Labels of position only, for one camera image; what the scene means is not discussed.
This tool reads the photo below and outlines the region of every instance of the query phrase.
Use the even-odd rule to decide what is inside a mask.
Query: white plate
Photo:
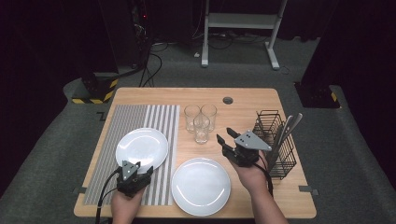
[[[181,164],[172,178],[177,205],[198,217],[217,213],[230,197],[230,177],[216,161],[195,158]]]
[[[168,141],[158,130],[141,128],[133,130],[122,137],[116,149],[116,161],[122,166],[122,161],[136,164],[140,161],[138,174],[145,174],[154,166],[157,169],[168,155]]]

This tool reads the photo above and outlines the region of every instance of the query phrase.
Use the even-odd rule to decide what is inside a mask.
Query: placemat
[[[98,203],[106,180],[118,168],[115,155],[122,137],[135,129],[153,128],[165,135],[169,152],[163,164],[154,170],[141,204],[172,205],[170,182],[176,163],[179,111],[179,105],[116,105],[91,183],[85,193],[84,204]],[[114,175],[111,178],[105,192],[117,186],[117,177]],[[112,194],[113,191],[105,197],[103,204],[110,204]]]

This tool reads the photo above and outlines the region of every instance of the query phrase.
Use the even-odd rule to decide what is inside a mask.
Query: person's right hand
[[[259,151],[259,155],[262,157],[264,162],[267,163],[261,151]],[[262,170],[260,170],[258,167],[239,167],[232,161],[230,161],[230,163],[235,171],[238,173],[239,180],[241,181],[242,185],[247,189],[250,194],[268,191],[266,182],[267,179]],[[266,167],[266,164],[264,166],[261,159],[257,161],[257,164],[264,169]]]

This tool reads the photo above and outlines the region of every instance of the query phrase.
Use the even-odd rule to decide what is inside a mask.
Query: dish rack
[[[277,110],[262,110],[260,113],[257,112],[257,119],[253,132],[272,147],[274,139],[276,138],[277,129],[280,125],[283,127],[285,122],[282,121]],[[280,146],[279,156],[274,167],[270,170],[271,177],[280,177],[280,179],[283,179],[296,165],[297,162],[293,150],[294,144],[289,135]]]

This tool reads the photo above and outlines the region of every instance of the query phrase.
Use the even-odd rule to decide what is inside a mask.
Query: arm
[[[145,188],[139,190],[133,198],[116,190],[111,199],[113,224],[131,224],[139,209]]]
[[[266,178],[262,171],[254,166],[239,167],[233,162],[231,162],[231,164],[238,173],[242,185],[250,194],[256,224],[288,223],[274,198],[268,192]],[[264,167],[261,160],[259,160],[257,164]]]

